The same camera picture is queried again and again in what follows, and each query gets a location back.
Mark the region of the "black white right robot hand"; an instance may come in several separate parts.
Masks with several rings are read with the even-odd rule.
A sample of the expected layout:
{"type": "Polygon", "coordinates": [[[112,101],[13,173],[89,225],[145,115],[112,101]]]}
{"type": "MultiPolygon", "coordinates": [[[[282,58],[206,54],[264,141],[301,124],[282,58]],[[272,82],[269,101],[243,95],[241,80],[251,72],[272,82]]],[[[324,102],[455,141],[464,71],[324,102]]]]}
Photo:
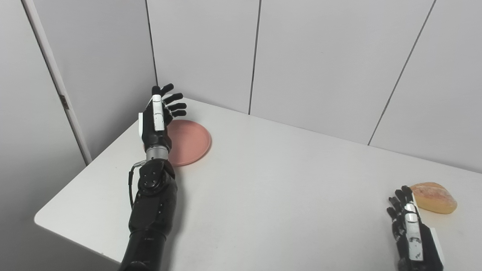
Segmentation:
{"type": "Polygon", "coordinates": [[[391,231],[396,242],[398,271],[443,271],[444,256],[434,228],[421,220],[413,192],[408,186],[389,197],[391,231]]]}

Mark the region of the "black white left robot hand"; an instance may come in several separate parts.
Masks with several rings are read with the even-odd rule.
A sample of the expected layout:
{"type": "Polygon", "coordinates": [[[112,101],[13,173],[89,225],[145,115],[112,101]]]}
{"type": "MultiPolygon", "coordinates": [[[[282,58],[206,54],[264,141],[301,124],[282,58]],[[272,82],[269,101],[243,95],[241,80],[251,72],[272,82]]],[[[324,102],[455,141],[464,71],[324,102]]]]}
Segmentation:
{"type": "Polygon", "coordinates": [[[169,94],[172,90],[174,84],[153,86],[146,108],[138,115],[139,134],[145,151],[155,146],[163,146],[170,151],[172,141],[168,136],[168,125],[175,118],[187,115],[187,104],[180,102],[183,94],[169,94]]]}

